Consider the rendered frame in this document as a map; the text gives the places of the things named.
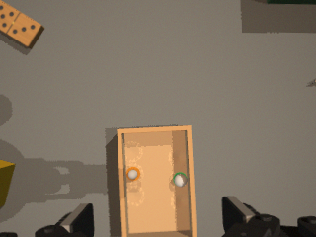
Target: white ball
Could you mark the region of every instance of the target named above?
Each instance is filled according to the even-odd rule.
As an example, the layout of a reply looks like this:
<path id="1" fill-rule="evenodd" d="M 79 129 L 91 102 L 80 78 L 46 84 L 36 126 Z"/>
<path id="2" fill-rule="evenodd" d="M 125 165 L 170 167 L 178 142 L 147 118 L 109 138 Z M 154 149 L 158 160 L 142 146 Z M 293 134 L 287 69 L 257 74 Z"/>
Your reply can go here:
<path id="1" fill-rule="evenodd" d="M 129 177 L 131 180 L 136 179 L 137 176 L 138 176 L 138 173 L 137 173 L 137 171 L 135 171 L 135 170 L 130 170 L 130 171 L 128 172 L 128 177 Z"/>
<path id="2" fill-rule="evenodd" d="M 175 185 L 178 187 L 183 187 L 187 183 L 188 179 L 183 174 L 179 174 L 175 177 Z"/>

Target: yellow cube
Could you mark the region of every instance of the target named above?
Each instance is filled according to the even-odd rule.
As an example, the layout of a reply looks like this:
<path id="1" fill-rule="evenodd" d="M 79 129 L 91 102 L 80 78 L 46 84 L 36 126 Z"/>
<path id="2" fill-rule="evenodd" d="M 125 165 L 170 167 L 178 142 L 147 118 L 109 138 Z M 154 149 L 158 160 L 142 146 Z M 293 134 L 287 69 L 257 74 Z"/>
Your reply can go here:
<path id="1" fill-rule="evenodd" d="M 0 208 L 6 203 L 15 166 L 14 163 L 0 160 Z"/>

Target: white ball with green ring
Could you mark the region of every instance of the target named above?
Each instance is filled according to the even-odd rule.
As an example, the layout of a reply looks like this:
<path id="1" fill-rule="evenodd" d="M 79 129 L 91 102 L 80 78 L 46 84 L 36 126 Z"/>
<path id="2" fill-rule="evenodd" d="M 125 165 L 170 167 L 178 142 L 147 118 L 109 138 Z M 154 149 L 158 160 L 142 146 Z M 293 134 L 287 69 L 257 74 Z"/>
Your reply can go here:
<path id="1" fill-rule="evenodd" d="M 174 183 L 178 187 L 183 187 L 188 182 L 188 177 L 185 173 L 178 172 L 174 176 Z"/>

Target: domino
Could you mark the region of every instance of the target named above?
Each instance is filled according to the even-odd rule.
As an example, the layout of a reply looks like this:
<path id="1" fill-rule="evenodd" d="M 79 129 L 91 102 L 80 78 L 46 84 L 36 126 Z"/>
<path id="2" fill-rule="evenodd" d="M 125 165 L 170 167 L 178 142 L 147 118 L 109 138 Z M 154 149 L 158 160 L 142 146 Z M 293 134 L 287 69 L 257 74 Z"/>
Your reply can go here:
<path id="1" fill-rule="evenodd" d="M 0 30 L 23 46 L 33 48 L 44 27 L 0 0 Z"/>

